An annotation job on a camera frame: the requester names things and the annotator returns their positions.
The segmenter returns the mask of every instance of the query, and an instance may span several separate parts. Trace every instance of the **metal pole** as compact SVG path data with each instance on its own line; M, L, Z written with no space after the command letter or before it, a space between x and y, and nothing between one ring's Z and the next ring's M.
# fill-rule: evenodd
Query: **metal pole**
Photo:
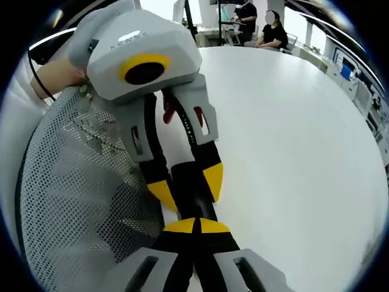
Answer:
M221 0L218 0L218 10L219 10L219 46L221 46Z
M190 6L189 6L189 0L185 0L185 12L187 14L188 29L190 30L190 33L192 34L194 41L196 41L197 27L195 27L193 25L192 14L190 12Z

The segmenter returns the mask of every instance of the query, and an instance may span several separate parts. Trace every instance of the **black cable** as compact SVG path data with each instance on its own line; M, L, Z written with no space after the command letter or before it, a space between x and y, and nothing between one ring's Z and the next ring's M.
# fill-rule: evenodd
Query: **black cable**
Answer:
M31 56L30 56L30 50L27 50L27 56L29 58L29 63L30 63L30 67L31 67L31 70L32 70L32 74L34 75L36 81L38 82L40 87L43 89L43 91L47 94L47 96L50 97L52 99L52 101L54 102L55 101L54 96L47 90L46 87L44 87L42 81L38 77L38 74L35 72L35 69L34 69L34 66L33 66L32 60L31 60Z

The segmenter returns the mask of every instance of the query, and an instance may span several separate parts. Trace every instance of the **black perforated mesh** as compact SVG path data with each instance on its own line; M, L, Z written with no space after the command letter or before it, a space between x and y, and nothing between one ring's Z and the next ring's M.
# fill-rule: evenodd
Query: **black perforated mesh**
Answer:
M95 291L107 270L150 247L164 226L160 203L97 98L67 89L27 151L22 237L30 269L48 291Z

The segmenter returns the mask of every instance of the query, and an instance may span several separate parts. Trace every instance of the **red component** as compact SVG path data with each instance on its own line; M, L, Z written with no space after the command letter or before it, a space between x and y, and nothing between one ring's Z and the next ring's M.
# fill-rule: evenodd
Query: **red component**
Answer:
M166 98L164 98L164 110L165 110L165 114L164 114L164 122L165 124L169 124L174 116L174 113L176 112L176 109L173 108L172 106L169 105L168 101L166 100ZM204 121L202 119L202 110L199 106L196 106L194 108L194 111L197 115L197 118L199 120L199 123L200 123L200 126L202 127L203 124L204 124Z

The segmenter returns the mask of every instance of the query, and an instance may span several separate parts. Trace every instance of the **window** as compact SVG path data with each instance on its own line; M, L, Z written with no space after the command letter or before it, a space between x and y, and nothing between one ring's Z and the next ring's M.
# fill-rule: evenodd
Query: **window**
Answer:
M177 0L140 0L142 9L153 12L154 14L163 18L172 20L174 4ZM199 0L189 0L190 12L192 15L193 24L202 22Z
M297 41L305 44L307 22L304 16L285 7L284 28L287 33L297 36Z
M324 31L319 29L316 25L313 25L312 28L312 37L311 37L311 47L316 47L320 50L320 54L324 54L324 49L326 47L326 34Z

